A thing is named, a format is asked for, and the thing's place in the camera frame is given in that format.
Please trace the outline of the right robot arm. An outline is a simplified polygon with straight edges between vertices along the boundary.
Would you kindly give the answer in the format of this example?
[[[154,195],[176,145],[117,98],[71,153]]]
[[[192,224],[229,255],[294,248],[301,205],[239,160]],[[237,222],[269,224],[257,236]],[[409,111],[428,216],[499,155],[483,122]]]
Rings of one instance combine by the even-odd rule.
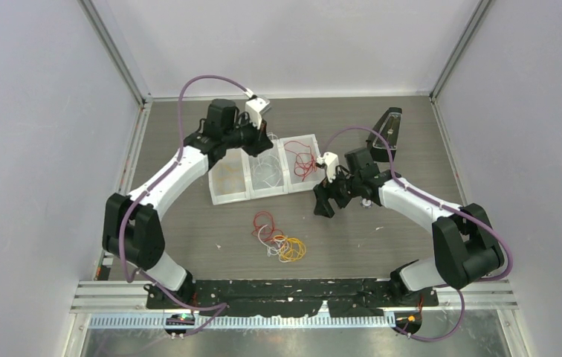
[[[346,166],[332,152],[317,158],[315,165],[325,177],[313,189],[315,215],[332,218],[333,204],[344,208],[359,197],[406,216],[431,235],[432,257],[391,273],[390,295],[396,303],[409,305],[420,290],[433,286],[462,289],[504,265],[501,244],[489,232],[491,225],[481,206],[443,202],[398,173],[380,170],[367,149],[348,152],[345,159]]]

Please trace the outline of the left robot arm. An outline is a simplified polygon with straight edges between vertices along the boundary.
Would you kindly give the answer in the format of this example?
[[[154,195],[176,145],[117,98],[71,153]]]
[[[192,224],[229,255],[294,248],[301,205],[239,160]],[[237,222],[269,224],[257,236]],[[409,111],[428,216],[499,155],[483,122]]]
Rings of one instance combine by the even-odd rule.
[[[165,251],[164,214],[198,178],[207,174],[230,149],[256,157],[272,148],[263,115],[270,103],[252,96],[240,111],[232,100],[214,99],[198,129],[151,179],[126,195],[106,201],[103,249],[148,274],[165,288],[165,298],[184,308],[193,301],[192,274]]]

